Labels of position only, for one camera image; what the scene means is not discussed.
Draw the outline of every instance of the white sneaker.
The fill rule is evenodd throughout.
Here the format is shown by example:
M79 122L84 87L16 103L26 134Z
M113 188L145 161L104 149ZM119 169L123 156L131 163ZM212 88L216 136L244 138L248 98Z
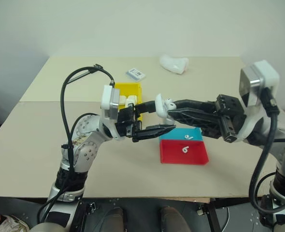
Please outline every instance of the white sneaker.
M28 225L13 215L4 215L6 219L0 224L0 232L29 232Z

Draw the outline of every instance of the red tray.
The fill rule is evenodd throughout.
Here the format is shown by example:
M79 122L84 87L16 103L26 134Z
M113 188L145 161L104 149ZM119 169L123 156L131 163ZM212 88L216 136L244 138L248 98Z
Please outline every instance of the red tray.
M208 163L203 141L165 140L160 141L161 163L198 164Z

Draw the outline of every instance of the gray shoe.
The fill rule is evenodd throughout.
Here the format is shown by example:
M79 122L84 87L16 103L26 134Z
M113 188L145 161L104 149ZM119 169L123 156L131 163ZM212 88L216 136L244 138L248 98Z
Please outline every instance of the gray shoe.
M172 207L161 209L162 232L191 232L183 216Z
M100 227L100 232L124 232L123 210L120 207L109 211Z

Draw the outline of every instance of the beige tabletop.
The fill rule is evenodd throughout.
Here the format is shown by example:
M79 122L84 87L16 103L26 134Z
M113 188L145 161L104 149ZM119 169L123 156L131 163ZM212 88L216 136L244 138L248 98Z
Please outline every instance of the beige tabletop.
M156 58L50 58L0 129L0 196L47 197L66 137L58 102L60 85L76 68L99 63L116 82L129 82L124 73L136 67L147 75L141 82L143 101L160 92L174 100L214 101L219 93L238 96L243 66L239 58L191 58L184 75L170 73L156 62ZM100 76L85 77L67 90L70 125L83 113L100 112L98 101L107 83ZM145 126L159 122L155 114L144 115ZM228 144L222 138L204 137L204 141L210 160L204 166L161 164L158 139L105 142L88 173L84 196L247 196L261 149L242 142ZM274 170L275 159L270 156L262 175ZM266 181L260 194L268 189Z

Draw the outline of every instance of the person's foot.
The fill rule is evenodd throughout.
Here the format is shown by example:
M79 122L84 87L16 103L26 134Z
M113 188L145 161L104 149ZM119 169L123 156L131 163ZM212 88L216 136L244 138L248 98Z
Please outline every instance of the person's foot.
M163 207L161 213L162 232L191 232L183 216L173 207Z
M4 215L6 219L0 224L0 232L29 232L28 225L15 216Z
M100 232L124 232L126 231L124 227L123 209L116 207L110 210L100 227Z

